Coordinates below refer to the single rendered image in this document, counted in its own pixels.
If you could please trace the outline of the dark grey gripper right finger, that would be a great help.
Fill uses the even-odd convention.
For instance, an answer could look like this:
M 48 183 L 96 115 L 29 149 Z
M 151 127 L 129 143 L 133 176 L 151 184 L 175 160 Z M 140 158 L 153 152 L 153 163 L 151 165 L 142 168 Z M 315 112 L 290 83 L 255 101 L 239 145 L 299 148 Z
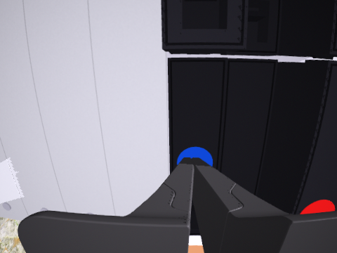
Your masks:
M 204 253 L 337 252 L 337 211 L 289 214 L 199 157 L 192 163 L 192 200 Z

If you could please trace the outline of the white open-frame rack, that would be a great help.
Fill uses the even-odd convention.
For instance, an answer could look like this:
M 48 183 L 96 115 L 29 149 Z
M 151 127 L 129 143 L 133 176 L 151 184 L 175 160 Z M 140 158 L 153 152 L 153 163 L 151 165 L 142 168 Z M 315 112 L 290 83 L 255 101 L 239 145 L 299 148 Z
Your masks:
M 0 0 L 0 217 L 126 216 L 184 157 L 337 211 L 337 0 Z

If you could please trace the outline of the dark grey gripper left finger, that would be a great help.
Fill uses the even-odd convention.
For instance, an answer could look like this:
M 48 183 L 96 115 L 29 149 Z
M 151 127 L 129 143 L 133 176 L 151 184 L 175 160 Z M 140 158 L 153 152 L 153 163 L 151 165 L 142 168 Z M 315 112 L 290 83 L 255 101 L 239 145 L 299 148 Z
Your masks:
M 42 211 L 20 222 L 18 237 L 26 253 L 188 253 L 193 178 L 184 157 L 126 216 Z

